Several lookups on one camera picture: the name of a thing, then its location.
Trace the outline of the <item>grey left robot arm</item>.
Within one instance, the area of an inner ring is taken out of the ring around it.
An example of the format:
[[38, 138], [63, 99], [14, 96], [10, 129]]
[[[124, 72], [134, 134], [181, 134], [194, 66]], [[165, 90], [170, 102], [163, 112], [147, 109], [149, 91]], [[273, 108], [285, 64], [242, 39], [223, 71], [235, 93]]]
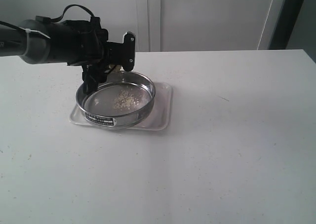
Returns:
[[0, 55], [19, 56], [28, 64], [66, 63], [82, 67], [83, 90], [91, 93], [108, 76], [107, 30], [100, 18], [54, 22], [48, 17], [25, 20], [19, 26], [0, 23]]

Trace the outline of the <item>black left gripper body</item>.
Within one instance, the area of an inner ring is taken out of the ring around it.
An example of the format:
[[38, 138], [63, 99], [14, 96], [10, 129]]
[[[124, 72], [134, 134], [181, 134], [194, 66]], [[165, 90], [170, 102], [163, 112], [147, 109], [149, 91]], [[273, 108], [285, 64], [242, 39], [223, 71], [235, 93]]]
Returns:
[[101, 28], [100, 18], [66, 20], [48, 25], [50, 36], [49, 63], [69, 66], [94, 64], [106, 58], [108, 31]]

